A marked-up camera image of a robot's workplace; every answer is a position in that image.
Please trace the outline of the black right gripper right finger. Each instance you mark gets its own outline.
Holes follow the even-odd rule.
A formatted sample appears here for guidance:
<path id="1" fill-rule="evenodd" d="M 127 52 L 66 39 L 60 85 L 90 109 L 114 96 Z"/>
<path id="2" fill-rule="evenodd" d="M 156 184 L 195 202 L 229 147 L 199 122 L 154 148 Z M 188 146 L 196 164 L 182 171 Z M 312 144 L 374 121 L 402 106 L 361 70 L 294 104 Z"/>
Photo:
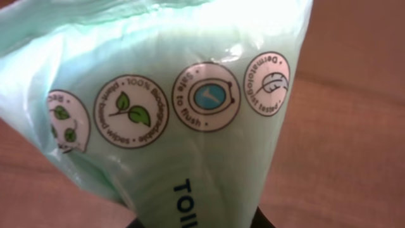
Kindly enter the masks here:
<path id="1" fill-rule="evenodd" d="M 264 215 L 260 207 L 257 207 L 250 228 L 276 228 L 276 227 Z"/>

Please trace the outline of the teal wet wipes pack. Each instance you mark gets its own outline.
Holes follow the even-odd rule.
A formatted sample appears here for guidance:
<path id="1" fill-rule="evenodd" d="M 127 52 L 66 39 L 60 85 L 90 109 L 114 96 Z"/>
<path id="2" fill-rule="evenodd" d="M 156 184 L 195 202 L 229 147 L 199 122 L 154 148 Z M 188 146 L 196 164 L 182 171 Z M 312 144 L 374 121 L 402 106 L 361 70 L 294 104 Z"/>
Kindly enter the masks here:
<path id="1" fill-rule="evenodd" d="M 1 118 L 145 227 L 249 227 L 312 0 L 16 1 Z"/>

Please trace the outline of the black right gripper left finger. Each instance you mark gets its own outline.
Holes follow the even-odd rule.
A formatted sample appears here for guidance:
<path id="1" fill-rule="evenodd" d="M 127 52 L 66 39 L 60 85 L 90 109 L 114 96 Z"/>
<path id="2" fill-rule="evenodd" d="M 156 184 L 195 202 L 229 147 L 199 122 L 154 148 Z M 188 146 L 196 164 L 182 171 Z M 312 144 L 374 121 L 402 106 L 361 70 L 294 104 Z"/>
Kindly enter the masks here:
<path id="1" fill-rule="evenodd" d="M 142 224 L 142 222 L 136 218 L 133 221 L 131 221 L 131 223 L 129 223 L 126 228 L 145 228 L 144 225 Z"/>

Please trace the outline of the brown cardboard backboard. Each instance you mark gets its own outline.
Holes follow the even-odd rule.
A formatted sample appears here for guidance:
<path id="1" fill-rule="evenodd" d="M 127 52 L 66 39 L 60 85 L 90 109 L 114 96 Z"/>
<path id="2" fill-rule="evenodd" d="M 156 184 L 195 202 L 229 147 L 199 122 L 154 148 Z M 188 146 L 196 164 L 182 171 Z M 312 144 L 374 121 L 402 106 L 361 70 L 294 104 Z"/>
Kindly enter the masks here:
<path id="1" fill-rule="evenodd" d="M 403 104 L 404 1 L 314 1 L 297 74 Z"/>

